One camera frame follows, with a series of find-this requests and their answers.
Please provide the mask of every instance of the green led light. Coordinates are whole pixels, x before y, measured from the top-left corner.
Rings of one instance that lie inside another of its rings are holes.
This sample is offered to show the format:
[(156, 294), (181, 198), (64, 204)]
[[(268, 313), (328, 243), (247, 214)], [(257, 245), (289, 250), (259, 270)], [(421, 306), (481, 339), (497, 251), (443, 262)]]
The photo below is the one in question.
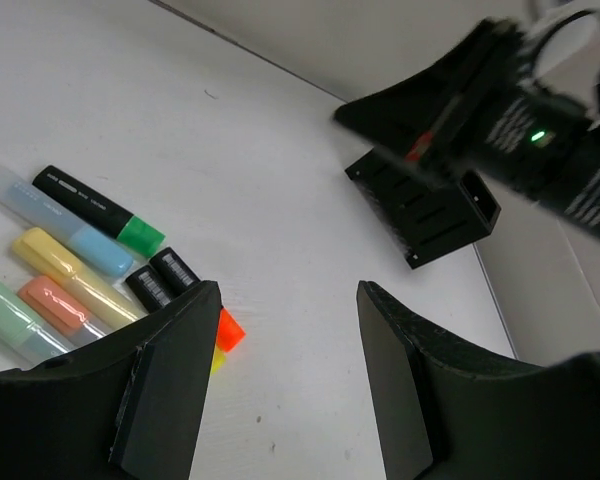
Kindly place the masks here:
[(547, 134), (547, 132), (545, 132), (544, 130), (541, 130), (538, 133), (534, 134), (533, 137), (531, 137), (531, 141), (532, 142), (537, 142), (542, 137), (544, 137), (546, 134)]

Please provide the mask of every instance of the marker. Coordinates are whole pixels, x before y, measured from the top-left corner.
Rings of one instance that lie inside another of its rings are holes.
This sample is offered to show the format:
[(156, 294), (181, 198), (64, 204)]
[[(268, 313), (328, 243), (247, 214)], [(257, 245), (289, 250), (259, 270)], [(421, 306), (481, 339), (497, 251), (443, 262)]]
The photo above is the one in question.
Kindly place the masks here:
[(218, 347), (213, 347), (213, 359), (211, 360), (211, 373), (216, 373), (222, 365), (227, 361), (227, 357), (224, 356), (222, 350)]
[(66, 339), (0, 283), (0, 340), (37, 365), (73, 350)]
[(164, 235), (151, 225), (53, 165), (40, 172), (33, 184), (94, 227), (147, 258), (153, 256), (164, 241)]
[[(167, 247), (156, 254), (149, 260), (149, 264), (160, 274), (176, 295), (182, 295), (200, 283), (200, 278), (171, 247)], [(236, 322), (235, 318), (226, 308), (222, 307), (218, 321), (216, 345), (222, 351), (230, 352), (245, 336), (245, 331)]]
[(175, 298), (162, 278), (149, 265), (129, 275), (124, 283), (149, 313), (166, 307)]
[(133, 265), (133, 257), (122, 247), (3, 166), (0, 203), (49, 232), (106, 275), (120, 277)]
[(141, 308), (102, 280), (44, 230), (28, 230), (13, 242), (11, 248), (114, 330), (146, 316)]
[(18, 296), (76, 347), (111, 333), (84, 305), (44, 275), (23, 286)]

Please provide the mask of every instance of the pastel highlighter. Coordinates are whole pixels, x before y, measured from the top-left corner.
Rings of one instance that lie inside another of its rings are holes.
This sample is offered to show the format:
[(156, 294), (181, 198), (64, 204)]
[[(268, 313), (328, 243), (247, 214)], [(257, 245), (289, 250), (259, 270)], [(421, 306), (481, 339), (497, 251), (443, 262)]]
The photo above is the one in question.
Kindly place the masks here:
[(44, 228), (105, 275), (121, 277), (133, 264), (133, 257), (120, 245), (2, 165), (0, 203)]
[(2, 283), (0, 340), (34, 365), (73, 350), (73, 346), (56, 329)]
[(112, 332), (84, 305), (44, 275), (23, 286), (18, 296), (77, 347)]
[(114, 330), (147, 315), (40, 228), (25, 232), (11, 248)]

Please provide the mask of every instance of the red component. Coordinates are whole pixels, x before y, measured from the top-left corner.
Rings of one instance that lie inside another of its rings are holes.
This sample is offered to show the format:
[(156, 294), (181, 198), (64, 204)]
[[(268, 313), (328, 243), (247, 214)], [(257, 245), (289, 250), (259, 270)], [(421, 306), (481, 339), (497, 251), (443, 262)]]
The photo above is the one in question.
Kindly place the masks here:
[(427, 150), (429, 150), (429, 147), (431, 146), (431, 144), (433, 143), (433, 132), (425, 132), (422, 135), (420, 135), (420, 138), (418, 138), (418, 140), (416, 140), (416, 143), (413, 144), (413, 148), (411, 149), (411, 151), (409, 153), (407, 153), (407, 156), (405, 157), (405, 160), (407, 162), (419, 162), (420, 159), (422, 158), (422, 156), (427, 153)]

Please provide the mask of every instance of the white table surface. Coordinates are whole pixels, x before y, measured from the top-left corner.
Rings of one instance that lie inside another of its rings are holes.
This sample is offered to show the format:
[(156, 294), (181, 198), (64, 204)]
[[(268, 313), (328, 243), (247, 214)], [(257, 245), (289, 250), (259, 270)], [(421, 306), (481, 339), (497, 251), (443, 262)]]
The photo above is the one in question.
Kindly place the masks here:
[[(338, 105), (144, 0), (0, 0), (0, 163), (53, 163), (160, 227), (248, 332), (211, 379), (191, 478), (385, 478), (361, 279), (511, 355), (472, 247), (401, 258), (343, 173), (367, 147), (331, 125)], [(14, 289), (21, 231), (0, 211)]]

